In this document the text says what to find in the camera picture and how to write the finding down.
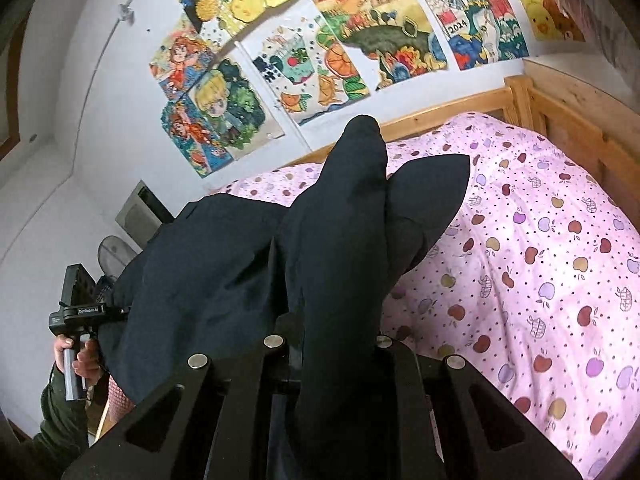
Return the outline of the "dark green sleeve forearm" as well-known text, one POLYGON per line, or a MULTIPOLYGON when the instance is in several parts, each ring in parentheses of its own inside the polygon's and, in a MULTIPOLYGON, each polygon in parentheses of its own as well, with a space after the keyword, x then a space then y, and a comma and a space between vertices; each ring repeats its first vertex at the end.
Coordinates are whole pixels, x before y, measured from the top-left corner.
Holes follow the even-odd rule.
POLYGON ((30 440, 18 440, 1 414, 2 479, 61 479, 89 447, 85 402, 65 400, 64 375, 55 365, 40 406, 43 421, 30 440))

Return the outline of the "person left hand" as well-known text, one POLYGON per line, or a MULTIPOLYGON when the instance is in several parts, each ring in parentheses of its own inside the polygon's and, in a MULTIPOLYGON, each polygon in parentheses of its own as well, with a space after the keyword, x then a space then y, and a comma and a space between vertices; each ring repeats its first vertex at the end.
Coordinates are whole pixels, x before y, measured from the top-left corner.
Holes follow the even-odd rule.
MULTIPOLYGON (((53 344, 54 362, 58 370, 63 373, 65 370, 63 352, 73 347, 70 337, 58 335, 53 344)), ((100 347, 98 342, 89 338, 84 346, 77 353, 72 363, 75 374, 85 379, 88 386, 94 386, 102 377, 103 370, 100 364, 100 347)))

